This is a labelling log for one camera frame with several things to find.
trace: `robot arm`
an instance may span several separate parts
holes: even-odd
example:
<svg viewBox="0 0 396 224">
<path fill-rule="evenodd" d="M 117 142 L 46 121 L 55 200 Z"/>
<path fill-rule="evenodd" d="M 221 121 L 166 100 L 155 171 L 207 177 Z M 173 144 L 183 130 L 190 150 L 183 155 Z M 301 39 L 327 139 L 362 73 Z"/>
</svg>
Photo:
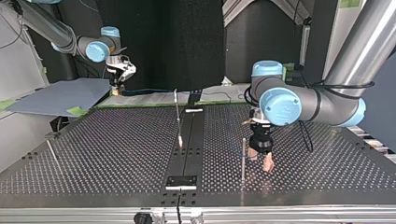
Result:
<svg viewBox="0 0 396 224">
<path fill-rule="evenodd" d="M 276 126 L 297 120 L 333 126 L 357 125 L 366 105 L 367 87 L 396 45 L 396 1 L 368 0 L 341 48 L 324 85 L 301 88 L 282 80 L 282 64 L 255 63 L 250 94 Z"/>
<path fill-rule="evenodd" d="M 36 3 L 59 3 L 61 0 L 35 0 Z M 121 55 L 120 31 L 116 27 L 103 27 L 101 37 L 76 36 L 73 29 L 53 18 L 38 4 L 26 0 L 11 0 L 22 15 L 23 22 L 44 36 L 54 49 L 62 53 L 80 55 L 95 63 L 106 61 L 107 71 L 112 75 L 110 84 L 112 93 L 119 94 L 123 83 L 135 72 L 136 67 L 127 56 Z"/>
</svg>

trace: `blue joint cap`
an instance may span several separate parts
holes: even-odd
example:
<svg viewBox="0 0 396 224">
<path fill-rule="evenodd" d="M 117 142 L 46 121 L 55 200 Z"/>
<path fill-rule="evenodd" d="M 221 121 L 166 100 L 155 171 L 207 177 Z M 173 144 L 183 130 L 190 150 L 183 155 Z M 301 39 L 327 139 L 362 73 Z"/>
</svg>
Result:
<svg viewBox="0 0 396 224">
<path fill-rule="evenodd" d="M 120 30 L 114 26 L 102 27 L 100 33 L 101 33 L 101 35 L 106 35 L 106 36 L 111 36 L 111 37 L 120 37 Z"/>
<path fill-rule="evenodd" d="M 364 119 L 364 112 L 366 111 L 366 103 L 363 99 L 359 99 L 358 109 L 355 114 L 346 122 L 337 125 L 337 127 L 350 127 L 358 125 Z"/>
<path fill-rule="evenodd" d="M 62 2 L 62 0 L 31 0 L 30 2 L 38 4 L 57 4 Z"/>
<path fill-rule="evenodd" d="M 259 61 L 254 63 L 252 77 L 282 76 L 283 65 L 276 61 Z"/>
<path fill-rule="evenodd" d="M 262 95 L 260 110 L 271 123 L 284 126 L 298 120 L 303 107 L 296 93 L 286 88 L 276 87 Z"/>
<path fill-rule="evenodd" d="M 101 63 L 110 55 L 110 49 L 108 46 L 100 41 L 91 42 L 85 49 L 85 53 L 88 58 L 95 63 Z"/>
</svg>

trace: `black curtain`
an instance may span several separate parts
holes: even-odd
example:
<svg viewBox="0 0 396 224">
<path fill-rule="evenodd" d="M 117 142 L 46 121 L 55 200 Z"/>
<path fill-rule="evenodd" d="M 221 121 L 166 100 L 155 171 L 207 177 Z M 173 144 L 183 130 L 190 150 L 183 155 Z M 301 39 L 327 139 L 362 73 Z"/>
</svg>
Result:
<svg viewBox="0 0 396 224">
<path fill-rule="evenodd" d="M 225 73 L 221 0 L 96 0 L 104 25 L 120 29 L 137 73 L 127 90 L 198 90 Z"/>
</svg>

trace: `perforated metal table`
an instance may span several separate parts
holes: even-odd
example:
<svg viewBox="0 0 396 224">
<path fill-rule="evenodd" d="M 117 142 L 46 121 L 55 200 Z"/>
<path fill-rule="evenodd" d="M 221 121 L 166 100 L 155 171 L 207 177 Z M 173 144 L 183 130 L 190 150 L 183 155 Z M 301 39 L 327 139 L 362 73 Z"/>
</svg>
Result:
<svg viewBox="0 0 396 224">
<path fill-rule="evenodd" d="M 307 123 L 312 153 L 298 125 L 276 129 L 276 169 L 247 159 L 243 183 L 249 106 L 203 109 L 182 114 L 182 148 L 173 107 L 93 110 L 53 142 L 56 160 L 43 144 L 0 174 L 0 223 L 129 221 L 139 211 L 168 223 L 177 213 L 205 223 L 396 221 L 395 164 L 347 129 Z M 182 175 L 196 175 L 197 190 L 165 190 Z"/>
</svg>

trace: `white wall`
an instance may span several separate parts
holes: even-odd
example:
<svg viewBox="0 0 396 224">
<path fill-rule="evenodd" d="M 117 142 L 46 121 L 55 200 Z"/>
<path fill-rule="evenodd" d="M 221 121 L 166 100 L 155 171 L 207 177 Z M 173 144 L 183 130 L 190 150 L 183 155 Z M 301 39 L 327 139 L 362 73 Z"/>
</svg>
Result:
<svg viewBox="0 0 396 224">
<path fill-rule="evenodd" d="M 15 16 L 0 4 L 0 13 L 19 32 Z M 0 47 L 10 43 L 16 34 L 0 17 Z M 18 40 L 6 49 L 0 49 L 0 101 L 18 99 L 26 93 L 48 85 L 42 73 L 42 64 L 29 44 Z M 51 116 L 36 116 L 0 112 L 0 172 L 19 160 L 28 151 L 45 141 L 50 132 Z"/>
<path fill-rule="evenodd" d="M 15 14 L 10 13 L 3 4 L 0 4 L 0 13 L 14 30 L 20 31 Z M 13 41 L 16 36 L 0 17 L 0 47 Z M 28 91 L 48 85 L 47 78 L 41 74 L 41 67 L 33 48 L 21 40 L 0 49 L 0 101 L 20 97 Z"/>
</svg>

